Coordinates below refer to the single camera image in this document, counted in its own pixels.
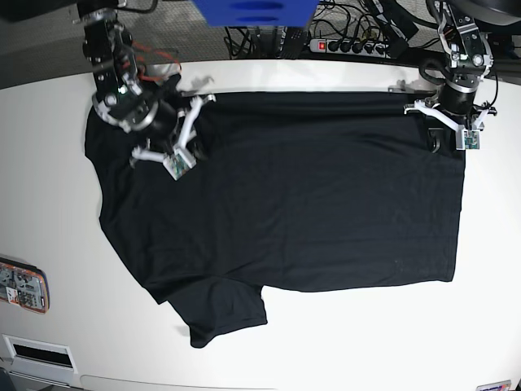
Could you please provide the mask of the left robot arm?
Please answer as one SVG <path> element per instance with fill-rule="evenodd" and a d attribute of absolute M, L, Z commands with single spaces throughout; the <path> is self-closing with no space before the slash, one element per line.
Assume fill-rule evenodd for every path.
<path fill-rule="evenodd" d="M 433 153 L 441 148 L 443 130 L 453 132 L 455 150 L 478 150 L 485 118 L 497 115 L 493 100 L 475 103 L 479 84 L 493 67 L 487 35 L 479 31 L 473 17 L 447 1 L 428 1 L 427 9 L 436 21 L 445 61 L 427 58 L 420 63 L 420 76 L 437 90 L 431 97 L 406 104 L 404 114 L 421 114 L 431 122 L 427 132 Z"/>

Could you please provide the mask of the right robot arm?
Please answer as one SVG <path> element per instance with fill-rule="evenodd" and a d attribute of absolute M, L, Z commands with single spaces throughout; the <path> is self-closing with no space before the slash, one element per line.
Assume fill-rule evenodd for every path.
<path fill-rule="evenodd" d="M 80 1 L 77 23 L 85 32 L 83 53 L 93 67 L 96 91 L 92 104 L 99 118 L 140 139 L 131 163 L 162 164 L 177 178 L 193 169 L 204 152 L 195 129 L 202 107 L 214 94 L 196 95 L 173 108 L 167 98 L 182 95 L 181 75 L 148 75 L 139 64 L 129 30 L 118 20 L 122 1 Z"/>

